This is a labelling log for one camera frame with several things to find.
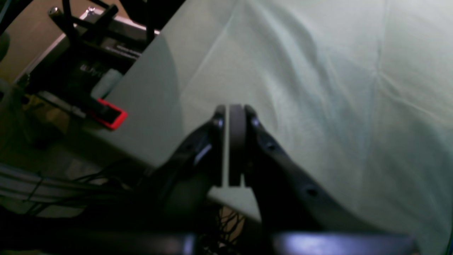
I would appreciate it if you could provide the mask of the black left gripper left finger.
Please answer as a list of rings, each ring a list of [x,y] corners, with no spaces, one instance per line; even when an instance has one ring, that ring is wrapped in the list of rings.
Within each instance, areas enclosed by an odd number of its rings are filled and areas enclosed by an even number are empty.
[[[145,231],[194,231],[197,215],[213,186],[222,183],[225,106],[191,132],[139,186],[134,226]]]

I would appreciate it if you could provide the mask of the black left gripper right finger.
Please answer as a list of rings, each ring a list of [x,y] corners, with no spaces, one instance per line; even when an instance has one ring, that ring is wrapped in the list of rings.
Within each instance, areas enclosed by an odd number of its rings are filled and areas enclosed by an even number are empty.
[[[244,180],[272,255],[417,255],[414,237],[372,226],[299,167],[249,105],[229,106],[229,184]]]

